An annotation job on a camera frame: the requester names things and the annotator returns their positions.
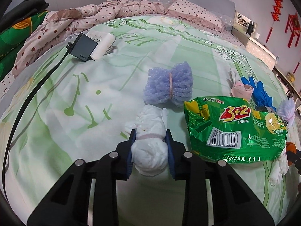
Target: power cord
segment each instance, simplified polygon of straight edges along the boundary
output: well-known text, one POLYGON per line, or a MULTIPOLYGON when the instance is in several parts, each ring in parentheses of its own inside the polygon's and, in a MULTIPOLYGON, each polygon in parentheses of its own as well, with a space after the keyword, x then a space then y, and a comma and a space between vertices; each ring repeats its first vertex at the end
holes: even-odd
POLYGON ((43 79, 35 86, 35 88, 28 95, 28 97, 24 101, 23 105, 21 106, 21 108, 19 110, 19 113, 18 113, 18 115, 15 119, 14 125, 11 129, 11 133, 10 133, 8 141, 7 141, 7 146, 6 146, 4 160, 3 160, 3 167, 2 167, 2 186, 3 186, 4 196, 5 196, 8 204, 9 204, 9 201, 8 201, 7 194, 6 194, 6 189, 5 189, 5 172, 6 172, 5 167, 6 167, 6 161, 7 161, 7 157, 8 157, 8 154, 9 154, 9 149, 10 149, 10 146, 11 146, 11 142, 13 140, 13 136, 15 134, 15 131, 16 131, 17 126, 18 126, 18 124, 21 120, 22 115, 24 114, 26 108, 28 107, 28 105, 31 102, 31 100, 33 99, 33 97, 36 95, 36 93, 41 88, 41 86, 43 86, 43 84, 47 81, 47 79, 52 75, 52 73, 61 65, 61 63, 64 61, 64 59, 67 57, 67 55, 72 51, 72 49, 74 47, 73 43, 69 42, 68 44, 69 45, 66 46, 67 52, 62 57, 62 59, 43 77, 43 79))

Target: green and white bed sheet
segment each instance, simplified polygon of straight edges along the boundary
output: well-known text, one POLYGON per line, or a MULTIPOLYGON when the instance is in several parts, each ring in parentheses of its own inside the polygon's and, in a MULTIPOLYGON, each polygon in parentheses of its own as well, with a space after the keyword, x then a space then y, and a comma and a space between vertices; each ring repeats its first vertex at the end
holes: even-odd
MULTIPOLYGON (((261 80, 274 106, 285 98, 278 80, 262 61, 177 19, 138 16, 115 19, 92 30, 115 35, 113 53, 98 62, 80 62, 68 55, 31 101, 16 130, 5 184, 10 205, 23 222, 76 159, 99 159, 128 138, 124 123, 133 120, 144 105, 142 95, 150 68, 170 69, 187 61, 194 77, 193 98, 229 96, 229 71, 234 67, 240 76, 261 80)), ((23 101, 65 52, 61 48, 48 53, 48 59, 14 95, 2 115, 0 164, 3 144, 23 101)), ((174 140, 189 149, 183 110, 170 104, 165 107, 174 140)), ((295 124, 288 141, 300 148, 295 124)), ((232 167, 277 223, 297 194, 299 176, 292 167, 281 184, 272 187, 267 180, 271 164, 264 161, 232 167)), ((173 181, 168 170, 148 178, 134 169, 127 182, 117 182, 119 214, 135 226, 181 225, 184 190, 185 183, 173 181)))

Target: white power strip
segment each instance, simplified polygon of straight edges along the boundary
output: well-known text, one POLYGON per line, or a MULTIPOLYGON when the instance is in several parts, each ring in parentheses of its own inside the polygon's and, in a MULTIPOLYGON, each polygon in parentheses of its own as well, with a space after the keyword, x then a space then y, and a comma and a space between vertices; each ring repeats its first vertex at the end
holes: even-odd
POLYGON ((112 44, 115 42, 114 35, 102 31, 89 31, 87 36, 98 43, 90 55, 93 60, 99 61, 102 56, 109 54, 112 51, 112 44))

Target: plastic wrapper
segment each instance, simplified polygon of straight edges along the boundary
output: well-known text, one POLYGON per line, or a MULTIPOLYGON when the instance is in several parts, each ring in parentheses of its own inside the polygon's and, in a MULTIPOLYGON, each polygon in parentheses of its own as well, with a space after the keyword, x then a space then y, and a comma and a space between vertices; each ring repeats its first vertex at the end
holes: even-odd
POLYGON ((213 161, 274 160, 285 147, 287 130, 274 113, 259 112, 234 97, 197 97, 184 103, 192 150, 213 161))

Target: rolled pink cloth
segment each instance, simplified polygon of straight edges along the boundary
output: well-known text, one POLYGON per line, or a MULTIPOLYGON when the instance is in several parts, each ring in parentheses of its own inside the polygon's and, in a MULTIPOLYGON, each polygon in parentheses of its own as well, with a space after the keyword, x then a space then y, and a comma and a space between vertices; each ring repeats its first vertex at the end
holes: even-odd
POLYGON ((242 82, 237 82, 231 88, 233 97, 244 98, 248 101, 251 100, 254 89, 251 85, 244 85, 242 82))

